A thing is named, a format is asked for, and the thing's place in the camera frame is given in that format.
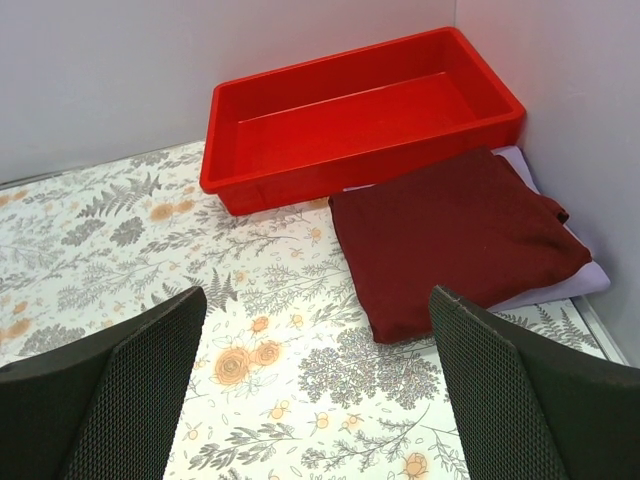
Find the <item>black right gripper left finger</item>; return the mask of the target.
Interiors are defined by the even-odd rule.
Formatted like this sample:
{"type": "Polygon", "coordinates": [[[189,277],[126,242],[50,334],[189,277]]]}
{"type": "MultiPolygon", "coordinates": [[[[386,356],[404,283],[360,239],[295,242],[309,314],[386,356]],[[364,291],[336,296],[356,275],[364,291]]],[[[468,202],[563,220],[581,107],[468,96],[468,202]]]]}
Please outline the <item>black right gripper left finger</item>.
{"type": "Polygon", "coordinates": [[[191,287],[1,369],[4,479],[160,479],[206,317],[191,287]]]}

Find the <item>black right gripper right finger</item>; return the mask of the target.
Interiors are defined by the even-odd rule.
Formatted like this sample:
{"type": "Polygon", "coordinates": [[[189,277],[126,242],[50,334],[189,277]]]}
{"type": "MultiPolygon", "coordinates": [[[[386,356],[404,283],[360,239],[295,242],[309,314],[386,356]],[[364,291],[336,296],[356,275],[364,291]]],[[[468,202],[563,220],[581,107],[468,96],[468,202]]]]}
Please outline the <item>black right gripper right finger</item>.
{"type": "Polygon", "coordinates": [[[639,371],[437,286],[429,311],[472,479],[636,479],[639,371]]]}

